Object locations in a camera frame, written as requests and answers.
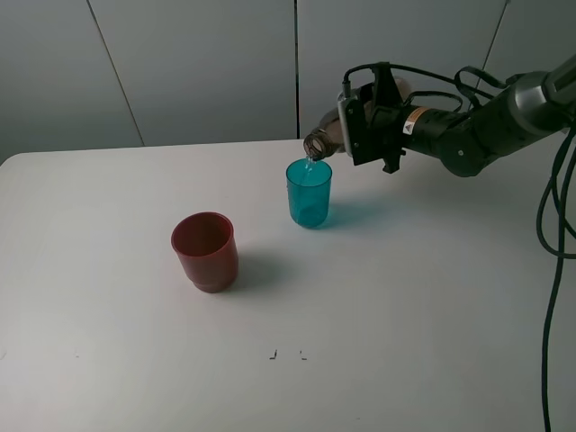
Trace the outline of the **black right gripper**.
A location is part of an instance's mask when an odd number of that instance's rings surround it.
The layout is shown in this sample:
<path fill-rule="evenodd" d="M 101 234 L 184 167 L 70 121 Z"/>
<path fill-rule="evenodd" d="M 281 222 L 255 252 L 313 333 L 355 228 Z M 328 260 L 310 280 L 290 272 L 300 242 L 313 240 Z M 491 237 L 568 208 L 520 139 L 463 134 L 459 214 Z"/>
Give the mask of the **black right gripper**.
<path fill-rule="evenodd" d="M 393 174 L 400 169 L 405 154 L 401 145 L 401 115 L 404 99 L 399 90 L 389 62 L 379 62 L 371 67 L 373 72 L 372 116 L 365 118 L 364 104 L 355 109 L 350 118 L 350 141 L 355 166 L 377 159 L 384 163 L 382 171 Z"/>

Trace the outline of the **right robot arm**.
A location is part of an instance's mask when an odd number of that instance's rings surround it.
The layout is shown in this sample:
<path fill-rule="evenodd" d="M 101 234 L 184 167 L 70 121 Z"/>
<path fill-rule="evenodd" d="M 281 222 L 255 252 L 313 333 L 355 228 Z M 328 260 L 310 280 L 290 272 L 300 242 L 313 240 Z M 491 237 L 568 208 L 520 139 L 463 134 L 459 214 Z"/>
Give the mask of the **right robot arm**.
<path fill-rule="evenodd" d="M 367 65 L 374 81 L 354 93 L 348 70 L 338 100 L 345 148 L 355 165 L 377 159 L 388 174 L 397 172 L 408 150 L 437 158 L 452 174 L 477 176 L 499 158 L 515 153 L 571 126 L 575 120 L 575 59 L 551 71 L 516 74 L 499 81 L 475 67 L 463 72 L 477 76 L 499 94 L 480 103 L 482 91 L 466 85 L 459 75 L 449 79 L 453 99 L 468 101 L 471 109 L 452 111 L 416 106 L 417 91 L 402 97 L 392 71 L 396 65 Z"/>

